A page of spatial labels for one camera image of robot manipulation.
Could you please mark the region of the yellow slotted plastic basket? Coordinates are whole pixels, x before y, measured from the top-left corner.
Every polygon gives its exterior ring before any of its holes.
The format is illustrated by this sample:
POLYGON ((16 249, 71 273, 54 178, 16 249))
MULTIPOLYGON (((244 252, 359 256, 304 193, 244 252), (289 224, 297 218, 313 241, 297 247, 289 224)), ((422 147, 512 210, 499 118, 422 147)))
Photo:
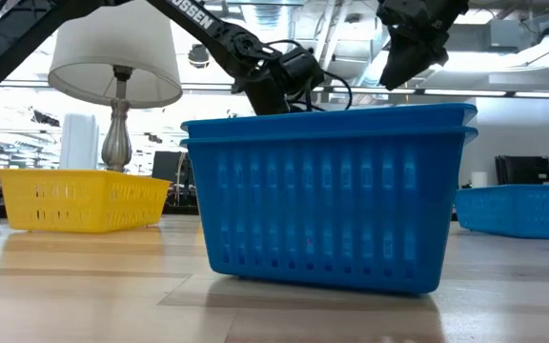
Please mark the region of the yellow slotted plastic basket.
POLYGON ((11 228, 116 232, 160 221, 170 182, 117 171, 0 169, 11 228))

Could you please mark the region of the black computer monitor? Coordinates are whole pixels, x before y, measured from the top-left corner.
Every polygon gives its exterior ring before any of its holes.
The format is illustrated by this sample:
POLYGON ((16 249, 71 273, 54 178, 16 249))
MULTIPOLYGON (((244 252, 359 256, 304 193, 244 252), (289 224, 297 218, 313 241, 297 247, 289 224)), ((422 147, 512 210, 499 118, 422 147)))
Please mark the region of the black computer monitor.
POLYGON ((188 155, 180 151, 157 151, 152 163, 152 178, 179 185, 191 184, 193 172, 188 155))

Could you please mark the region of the white tower appliance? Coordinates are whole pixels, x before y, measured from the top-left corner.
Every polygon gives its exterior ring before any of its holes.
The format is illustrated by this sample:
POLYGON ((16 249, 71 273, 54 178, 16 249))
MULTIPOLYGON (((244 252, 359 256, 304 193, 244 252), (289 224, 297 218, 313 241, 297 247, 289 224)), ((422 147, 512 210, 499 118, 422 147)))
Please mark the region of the white tower appliance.
POLYGON ((99 126, 93 114, 67 113, 61 134, 59 168, 96 170, 99 126))

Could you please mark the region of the dark ceiling fixture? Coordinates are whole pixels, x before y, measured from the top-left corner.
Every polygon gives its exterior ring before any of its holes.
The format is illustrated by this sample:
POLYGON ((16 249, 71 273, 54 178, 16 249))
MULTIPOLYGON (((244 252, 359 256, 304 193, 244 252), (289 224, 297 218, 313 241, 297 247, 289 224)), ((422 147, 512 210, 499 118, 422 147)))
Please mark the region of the dark ceiling fixture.
POLYGON ((205 69, 210 65, 211 56, 204 45, 194 44, 188 53, 188 61, 197 69, 205 69))

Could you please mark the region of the blue slotted plastic basket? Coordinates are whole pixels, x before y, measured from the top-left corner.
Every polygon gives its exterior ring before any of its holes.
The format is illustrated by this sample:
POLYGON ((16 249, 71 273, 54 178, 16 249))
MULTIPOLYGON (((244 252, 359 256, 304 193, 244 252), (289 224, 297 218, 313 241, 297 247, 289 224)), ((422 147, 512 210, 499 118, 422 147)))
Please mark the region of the blue slotted plastic basket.
POLYGON ((467 103, 440 103, 346 111, 294 112, 277 115, 193 120, 181 124, 190 138, 241 137, 329 131, 390 130, 463 126, 476 115, 467 103))
POLYGON ((393 293, 440 281, 466 126, 186 141, 215 272, 393 293))
POLYGON ((503 185, 457 191, 459 225, 467 230, 549 239, 549 185, 503 185))

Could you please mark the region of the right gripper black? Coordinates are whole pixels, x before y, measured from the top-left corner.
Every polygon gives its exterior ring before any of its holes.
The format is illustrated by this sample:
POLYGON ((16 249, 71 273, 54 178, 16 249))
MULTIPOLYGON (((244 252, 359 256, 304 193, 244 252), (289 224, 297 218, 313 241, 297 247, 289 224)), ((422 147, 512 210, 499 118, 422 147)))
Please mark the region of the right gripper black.
POLYGON ((445 65, 448 30, 468 9, 469 0, 378 0, 376 16, 391 35, 379 84, 391 91, 434 64, 445 65))

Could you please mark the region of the white shade silver table lamp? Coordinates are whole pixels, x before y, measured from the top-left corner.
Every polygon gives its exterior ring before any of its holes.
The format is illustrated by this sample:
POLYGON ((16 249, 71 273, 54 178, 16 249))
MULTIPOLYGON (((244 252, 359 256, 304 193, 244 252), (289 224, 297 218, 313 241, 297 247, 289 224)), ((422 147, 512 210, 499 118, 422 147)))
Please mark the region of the white shade silver table lamp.
POLYGON ((132 0, 65 23, 48 81, 70 97, 112 108, 101 158, 122 172, 132 158, 129 110, 164 108, 183 95, 169 18, 147 0, 132 0))

